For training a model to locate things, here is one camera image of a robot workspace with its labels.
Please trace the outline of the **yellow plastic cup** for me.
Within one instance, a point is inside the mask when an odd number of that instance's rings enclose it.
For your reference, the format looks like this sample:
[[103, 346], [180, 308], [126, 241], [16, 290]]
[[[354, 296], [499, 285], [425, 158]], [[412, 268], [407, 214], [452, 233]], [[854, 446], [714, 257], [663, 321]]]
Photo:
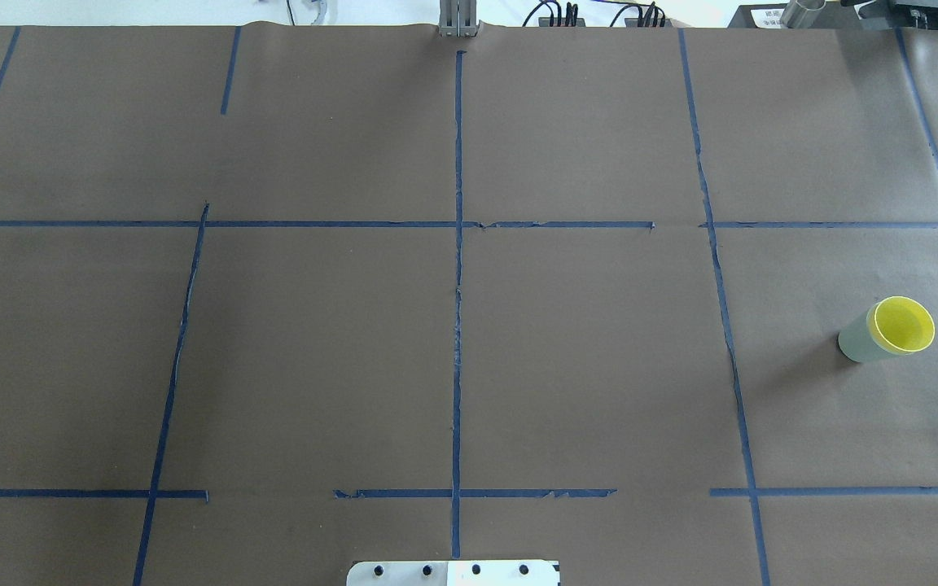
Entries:
[[893, 356], [923, 352], [936, 337], [931, 313], [918, 301], [905, 296], [880, 300], [868, 312], [866, 323], [876, 346]]

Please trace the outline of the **green plastic cup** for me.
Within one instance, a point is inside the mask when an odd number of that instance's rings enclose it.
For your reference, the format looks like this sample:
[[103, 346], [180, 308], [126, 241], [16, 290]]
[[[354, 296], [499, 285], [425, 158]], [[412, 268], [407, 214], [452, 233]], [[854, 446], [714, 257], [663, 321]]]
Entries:
[[839, 331], [837, 344], [839, 350], [850, 361], [864, 364], [879, 362], [898, 357], [898, 353], [881, 342], [881, 334], [874, 325], [876, 304]]

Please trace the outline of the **steel tumbler cup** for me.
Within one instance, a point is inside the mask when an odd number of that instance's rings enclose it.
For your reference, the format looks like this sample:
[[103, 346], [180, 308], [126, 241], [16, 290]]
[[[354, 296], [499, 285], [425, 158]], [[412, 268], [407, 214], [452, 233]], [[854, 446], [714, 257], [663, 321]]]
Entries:
[[782, 9], [779, 22], [782, 28], [795, 30], [812, 28], [826, 4], [826, 0], [790, 0]]

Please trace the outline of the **brown paper table mat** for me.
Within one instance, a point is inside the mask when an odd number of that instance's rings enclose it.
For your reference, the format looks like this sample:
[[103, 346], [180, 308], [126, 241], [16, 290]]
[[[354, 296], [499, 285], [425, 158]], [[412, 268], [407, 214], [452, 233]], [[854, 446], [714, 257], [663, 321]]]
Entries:
[[0, 27], [0, 585], [491, 558], [938, 585], [938, 31]]

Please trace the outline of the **aluminium frame post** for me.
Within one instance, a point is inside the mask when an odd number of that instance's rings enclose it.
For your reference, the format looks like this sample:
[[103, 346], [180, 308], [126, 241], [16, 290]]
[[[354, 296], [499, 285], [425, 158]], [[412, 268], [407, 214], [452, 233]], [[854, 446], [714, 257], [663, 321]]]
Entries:
[[440, 37], [469, 38], [479, 33], [480, 20], [476, 0], [440, 0], [438, 31]]

